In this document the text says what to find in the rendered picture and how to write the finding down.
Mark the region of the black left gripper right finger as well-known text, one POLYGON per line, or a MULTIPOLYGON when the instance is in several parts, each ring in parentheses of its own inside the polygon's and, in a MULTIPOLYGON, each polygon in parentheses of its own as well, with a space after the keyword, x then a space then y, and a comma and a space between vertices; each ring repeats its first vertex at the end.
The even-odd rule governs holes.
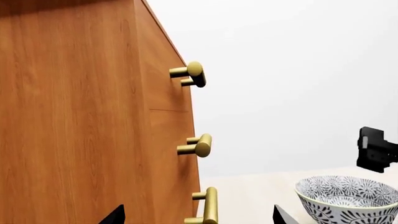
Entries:
POLYGON ((273 210, 274 224, 299 224, 292 216, 290 216, 283 208, 274 205, 273 210))

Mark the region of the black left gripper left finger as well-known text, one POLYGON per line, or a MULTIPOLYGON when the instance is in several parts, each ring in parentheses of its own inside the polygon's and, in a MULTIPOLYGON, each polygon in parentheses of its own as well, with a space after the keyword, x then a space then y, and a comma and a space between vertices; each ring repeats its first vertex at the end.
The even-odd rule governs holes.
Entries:
POLYGON ((98 224, 124 224, 124 222, 125 222, 124 205, 119 205, 98 224))

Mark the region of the black and white patterned bowl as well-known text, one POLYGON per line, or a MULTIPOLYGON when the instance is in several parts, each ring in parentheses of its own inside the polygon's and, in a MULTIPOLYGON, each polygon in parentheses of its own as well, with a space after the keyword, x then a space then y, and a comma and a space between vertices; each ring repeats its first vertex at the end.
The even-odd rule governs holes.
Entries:
POLYGON ((295 191, 317 224, 393 224, 398 216, 398 190, 375 180, 315 176, 295 191))

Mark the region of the wooden drawer cabinet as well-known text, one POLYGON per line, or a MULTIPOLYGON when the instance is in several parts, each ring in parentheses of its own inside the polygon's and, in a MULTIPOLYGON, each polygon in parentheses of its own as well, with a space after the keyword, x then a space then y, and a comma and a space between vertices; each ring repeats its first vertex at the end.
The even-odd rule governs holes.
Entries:
POLYGON ((0 224, 196 216, 184 66, 147 0, 0 0, 0 224))

